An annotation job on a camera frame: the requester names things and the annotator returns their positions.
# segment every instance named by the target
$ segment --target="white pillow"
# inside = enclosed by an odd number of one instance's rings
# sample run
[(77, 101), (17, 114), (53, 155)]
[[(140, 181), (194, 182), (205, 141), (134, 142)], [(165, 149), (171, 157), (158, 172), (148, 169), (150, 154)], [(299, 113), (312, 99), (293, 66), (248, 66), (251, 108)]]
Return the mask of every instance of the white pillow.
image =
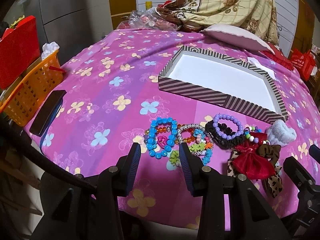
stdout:
[(213, 24), (202, 31), (204, 35), (211, 36), (220, 41), (248, 50), (270, 50), (271, 47), (253, 33), (239, 27)]

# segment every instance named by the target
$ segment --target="purple beaded bracelet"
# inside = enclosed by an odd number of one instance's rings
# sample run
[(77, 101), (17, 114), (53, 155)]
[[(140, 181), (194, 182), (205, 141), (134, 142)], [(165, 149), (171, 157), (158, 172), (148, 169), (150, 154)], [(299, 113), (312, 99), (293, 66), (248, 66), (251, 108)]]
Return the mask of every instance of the purple beaded bracelet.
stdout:
[[(224, 132), (220, 131), (220, 128), (218, 127), (218, 122), (220, 119), (223, 120), (230, 120), (233, 123), (235, 123), (238, 126), (238, 131), (234, 135), (226, 135)], [(241, 125), (241, 122), (238, 121), (233, 115), (230, 116), (228, 114), (216, 114), (213, 118), (213, 125), (218, 135), (220, 135), (223, 139), (231, 140), (236, 136), (240, 136), (244, 133), (243, 126)]]

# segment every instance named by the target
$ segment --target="pink heart charm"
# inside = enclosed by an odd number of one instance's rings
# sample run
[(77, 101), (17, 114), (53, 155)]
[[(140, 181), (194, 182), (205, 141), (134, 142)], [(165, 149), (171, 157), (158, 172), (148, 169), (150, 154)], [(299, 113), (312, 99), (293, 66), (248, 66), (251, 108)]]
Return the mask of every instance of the pink heart charm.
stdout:
[(161, 149), (164, 149), (164, 147), (167, 145), (167, 140), (168, 138), (166, 136), (158, 136), (157, 144), (161, 147)]

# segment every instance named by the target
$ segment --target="floral comforter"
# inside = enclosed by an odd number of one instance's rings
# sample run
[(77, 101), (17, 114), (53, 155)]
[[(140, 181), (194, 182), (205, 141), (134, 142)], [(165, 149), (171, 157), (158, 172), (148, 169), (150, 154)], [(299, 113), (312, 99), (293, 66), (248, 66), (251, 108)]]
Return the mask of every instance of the floral comforter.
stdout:
[[(120, 156), (128, 153), (132, 143), (137, 142), (142, 154), (134, 188), (127, 198), (119, 198), (119, 208), (162, 224), (197, 228), (202, 199), (190, 195), (181, 168), (173, 166), (168, 157), (158, 160), (149, 156), (143, 135), (150, 122), (157, 117), (171, 116), (180, 124), (204, 125), (215, 114), (223, 112), (236, 116), (243, 124), (257, 125), (261, 129), (269, 124), (219, 106), (160, 91), (157, 75), (182, 44), (244, 61), (255, 57), (275, 71), (275, 83), (289, 113), (287, 125), (298, 135), (294, 142), (281, 149), (278, 164), (294, 156), (318, 181), (319, 165), (309, 156), (308, 149), (318, 143), (319, 112), (299, 74), (260, 53), (253, 55), (199, 33), (116, 30), (67, 62), (63, 68), (68, 70), (68, 76), (56, 88), (66, 90), (67, 94), (44, 140), (44, 154), (73, 174), (91, 176), (115, 165)], [(27, 131), (32, 121), (26, 126)], [(39, 137), (31, 137), (39, 144)], [(230, 151), (214, 146), (208, 165), (227, 174), (228, 158)], [(266, 195), (260, 181), (253, 183), (283, 217), (296, 211), (298, 190), (283, 171), (281, 177), (284, 190), (275, 199)], [(226, 216), (226, 228), (229, 228), (230, 219)]]

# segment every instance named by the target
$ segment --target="silver bracelet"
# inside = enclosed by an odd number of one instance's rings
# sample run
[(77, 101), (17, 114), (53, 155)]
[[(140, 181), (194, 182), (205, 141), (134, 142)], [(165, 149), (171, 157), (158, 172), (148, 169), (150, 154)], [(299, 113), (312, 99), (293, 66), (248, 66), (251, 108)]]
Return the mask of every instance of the silver bracelet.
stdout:
[[(195, 128), (195, 129), (199, 129), (199, 130), (203, 131), (204, 135), (207, 136), (209, 138), (209, 141), (213, 144), (211, 136), (205, 131), (204, 127), (199, 124), (196, 124), (196, 123), (184, 124), (180, 128), (178, 128), (177, 139), (178, 139), (179, 144), (183, 143), (183, 138), (182, 138), (181, 133), (185, 130), (188, 130), (189, 128)], [(195, 156), (205, 155), (205, 153), (203, 153), (202, 151), (192, 152), (192, 154)]]

